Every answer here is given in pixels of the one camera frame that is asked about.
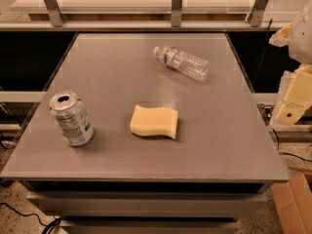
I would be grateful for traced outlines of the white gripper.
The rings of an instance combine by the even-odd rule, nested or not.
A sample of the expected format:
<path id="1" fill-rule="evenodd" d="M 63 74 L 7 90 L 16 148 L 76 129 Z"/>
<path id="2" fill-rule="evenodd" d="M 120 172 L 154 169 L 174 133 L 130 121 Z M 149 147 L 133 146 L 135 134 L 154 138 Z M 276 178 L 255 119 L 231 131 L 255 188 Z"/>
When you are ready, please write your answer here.
<path id="1" fill-rule="evenodd" d="M 269 44 L 284 47 L 301 65 L 294 72 L 285 71 L 278 99 L 272 111 L 271 125 L 295 124 L 312 106 L 312 1 L 289 23 L 274 33 Z"/>

